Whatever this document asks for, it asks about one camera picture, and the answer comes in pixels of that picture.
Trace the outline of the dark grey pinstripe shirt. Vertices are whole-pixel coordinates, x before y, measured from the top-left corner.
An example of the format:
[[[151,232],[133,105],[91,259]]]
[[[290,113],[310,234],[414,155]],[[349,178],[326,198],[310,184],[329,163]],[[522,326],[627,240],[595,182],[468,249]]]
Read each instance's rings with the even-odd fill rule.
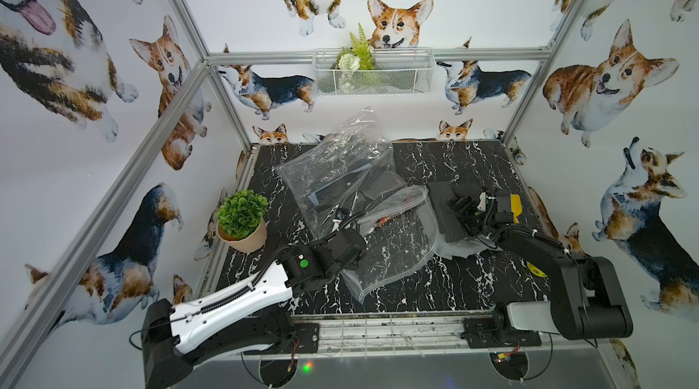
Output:
[[[440,234],[448,243],[455,243],[461,240],[470,240],[478,236],[467,236],[460,223],[456,219],[455,213],[449,206],[449,201],[457,195],[477,194],[485,192],[484,188],[474,183],[450,183],[449,181],[435,181],[427,183],[428,197],[431,208],[438,221]]]

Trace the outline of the clear plastic vacuum bag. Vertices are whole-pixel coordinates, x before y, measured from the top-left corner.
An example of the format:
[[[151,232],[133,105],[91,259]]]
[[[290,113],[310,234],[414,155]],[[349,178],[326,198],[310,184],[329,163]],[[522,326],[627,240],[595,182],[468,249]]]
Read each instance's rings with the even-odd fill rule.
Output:
[[[410,185],[401,177],[403,188],[384,193],[376,201],[354,195],[339,206],[325,209],[314,208],[305,196],[311,189],[365,164],[386,165],[398,174],[393,152],[375,112],[365,108],[311,150],[275,169],[314,237],[348,227],[366,240],[368,250],[359,268],[341,272],[359,303],[371,292],[422,269],[435,254],[440,234],[427,188]]]

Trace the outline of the black buttoned shirt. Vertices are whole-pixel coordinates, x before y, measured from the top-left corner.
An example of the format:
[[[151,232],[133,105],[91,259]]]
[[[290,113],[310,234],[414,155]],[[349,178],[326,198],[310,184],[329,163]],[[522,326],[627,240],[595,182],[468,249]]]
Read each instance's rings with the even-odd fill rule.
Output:
[[[339,206],[354,195],[376,201],[384,193],[400,190],[404,186],[403,179],[389,166],[365,164],[318,189],[311,189],[305,200],[314,208],[325,209]]]

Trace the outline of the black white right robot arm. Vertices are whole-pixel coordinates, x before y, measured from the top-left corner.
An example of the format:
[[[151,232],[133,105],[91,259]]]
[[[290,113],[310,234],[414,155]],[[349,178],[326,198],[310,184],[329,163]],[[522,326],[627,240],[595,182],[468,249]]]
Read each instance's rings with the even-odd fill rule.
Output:
[[[627,338],[633,320],[613,264],[578,254],[519,221],[520,199],[507,192],[453,194],[442,214],[449,232],[489,249],[515,254],[545,275],[550,295],[541,302],[499,303],[493,331],[557,334],[567,340]]]

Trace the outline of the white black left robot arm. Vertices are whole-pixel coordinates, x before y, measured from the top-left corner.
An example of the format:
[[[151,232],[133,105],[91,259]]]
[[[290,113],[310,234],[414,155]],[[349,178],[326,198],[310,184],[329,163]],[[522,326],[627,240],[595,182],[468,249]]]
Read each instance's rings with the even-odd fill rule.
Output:
[[[179,304],[153,303],[138,333],[145,386],[172,387],[228,352],[285,349],[297,330],[278,305],[320,290],[366,253],[359,231],[337,230],[279,248],[255,275],[214,294]]]

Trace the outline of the yellow plastic spatula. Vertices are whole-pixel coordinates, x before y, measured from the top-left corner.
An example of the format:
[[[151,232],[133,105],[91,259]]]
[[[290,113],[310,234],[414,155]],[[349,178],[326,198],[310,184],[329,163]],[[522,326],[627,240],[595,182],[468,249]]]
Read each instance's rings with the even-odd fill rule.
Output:
[[[522,200],[521,197],[518,194],[511,194],[510,195],[510,210],[513,214],[513,222],[515,224],[520,223],[520,216],[522,215],[522,211],[524,210],[522,208]]]

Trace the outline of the green plant in beige pot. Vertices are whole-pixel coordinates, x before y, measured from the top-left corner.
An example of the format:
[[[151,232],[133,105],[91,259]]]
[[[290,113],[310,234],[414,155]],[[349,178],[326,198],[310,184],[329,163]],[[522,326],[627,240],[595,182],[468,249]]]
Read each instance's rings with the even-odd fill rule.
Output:
[[[267,241],[265,215],[268,199],[253,190],[229,195],[217,211],[217,234],[229,247],[243,254],[253,254]]]

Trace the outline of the artificial fern with white flower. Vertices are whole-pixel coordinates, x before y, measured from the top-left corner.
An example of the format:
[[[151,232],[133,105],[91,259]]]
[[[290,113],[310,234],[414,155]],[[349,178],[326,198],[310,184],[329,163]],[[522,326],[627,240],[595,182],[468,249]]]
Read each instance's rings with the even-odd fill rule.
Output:
[[[351,46],[343,48],[333,66],[334,77],[342,93],[367,90],[375,81],[376,61],[373,48],[362,25],[349,34]]]

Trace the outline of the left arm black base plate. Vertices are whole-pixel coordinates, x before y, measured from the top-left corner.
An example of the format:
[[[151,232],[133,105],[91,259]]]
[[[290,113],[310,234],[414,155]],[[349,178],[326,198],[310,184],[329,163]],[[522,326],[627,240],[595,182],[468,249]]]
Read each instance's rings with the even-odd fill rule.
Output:
[[[289,340],[282,340],[276,345],[261,351],[245,352],[245,356],[253,355],[291,355],[316,354],[320,343],[320,325],[318,323],[299,323],[295,325],[296,333]]]

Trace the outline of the aluminium front rail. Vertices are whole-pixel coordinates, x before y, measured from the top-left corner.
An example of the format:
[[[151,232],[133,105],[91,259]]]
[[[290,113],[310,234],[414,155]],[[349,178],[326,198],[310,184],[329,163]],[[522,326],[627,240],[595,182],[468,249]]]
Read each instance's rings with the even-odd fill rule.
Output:
[[[176,349],[191,356],[195,365],[209,360],[232,360],[238,354],[261,351],[289,340],[299,323],[318,323],[320,343],[316,354],[270,355],[272,357],[356,357],[460,354],[495,351],[471,349],[461,334],[464,318],[493,318],[491,312],[348,314],[293,316],[281,308],[264,310],[218,329],[211,319],[196,339],[174,334]]]

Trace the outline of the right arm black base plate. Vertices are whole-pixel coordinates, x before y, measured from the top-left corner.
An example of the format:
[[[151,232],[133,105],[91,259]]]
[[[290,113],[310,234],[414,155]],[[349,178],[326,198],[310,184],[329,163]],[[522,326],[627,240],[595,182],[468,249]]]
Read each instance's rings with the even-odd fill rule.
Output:
[[[502,320],[464,318],[461,334],[471,349],[494,349],[542,346],[537,332],[516,330]]]

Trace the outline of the aluminium frame post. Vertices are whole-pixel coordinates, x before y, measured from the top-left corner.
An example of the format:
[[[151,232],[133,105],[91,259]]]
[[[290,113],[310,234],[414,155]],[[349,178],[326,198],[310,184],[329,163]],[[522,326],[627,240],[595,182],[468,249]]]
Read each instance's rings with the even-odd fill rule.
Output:
[[[572,0],[571,6],[564,15],[557,30],[553,33],[553,37],[547,46],[542,47],[546,58],[539,62],[539,66],[535,70],[529,86],[522,96],[521,103],[515,110],[501,140],[505,146],[510,146],[517,131],[524,122],[527,112],[531,108],[537,92],[542,88],[547,74],[559,58],[562,50],[565,47],[566,41],[572,35],[574,25],[583,16],[585,8],[590,0]]]

